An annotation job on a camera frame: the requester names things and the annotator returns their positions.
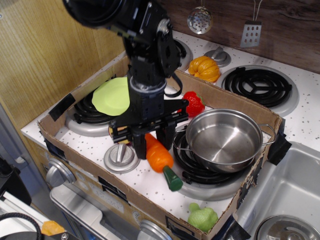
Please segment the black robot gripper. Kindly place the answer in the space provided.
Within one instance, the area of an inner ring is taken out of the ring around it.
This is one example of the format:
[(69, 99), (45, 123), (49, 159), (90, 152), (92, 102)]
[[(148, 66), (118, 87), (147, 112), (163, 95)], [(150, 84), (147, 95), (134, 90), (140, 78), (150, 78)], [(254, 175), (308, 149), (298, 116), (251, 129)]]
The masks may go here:
[[(188, 114), (186, 107), (188, 102), (178, 97), (183, 90), (183, 83), (179, 77), (173, 80), (178, 85), (175, 93), (165, 93), (167, 80), (162, 78), (156, 85), (145, 85), (128, 77), (128, 92), (130, 104), (128, 109), (110, 122), (113, 130), (113, 142), (128, 139), (139, 159), (147, 157), (147, 144), (145, 135), (156, 131), (157, 140), (170, 150), (173, 145), (176, 126), (186, 120)], [(118, 131), (119, 127), (127, 126), (126, 129)]]

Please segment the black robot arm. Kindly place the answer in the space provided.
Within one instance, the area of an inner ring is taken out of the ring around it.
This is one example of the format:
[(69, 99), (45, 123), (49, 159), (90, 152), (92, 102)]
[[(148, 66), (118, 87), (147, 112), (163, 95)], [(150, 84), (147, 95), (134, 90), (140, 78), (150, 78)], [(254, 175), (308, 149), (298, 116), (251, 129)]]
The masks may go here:
[(129, 107), (110, 122), (114, 142), (128, 140), (136, 155), (147, 155), (147, 133), (170, 149), (178, 123), (187, 120), (188, 101), (165, 93), (167, 80), (181, 66), (166, 10), (155, 0), (65, 0), (70, 16), (81, 25), (115, 32), (122, 37), (130, 60), (127, 73)]

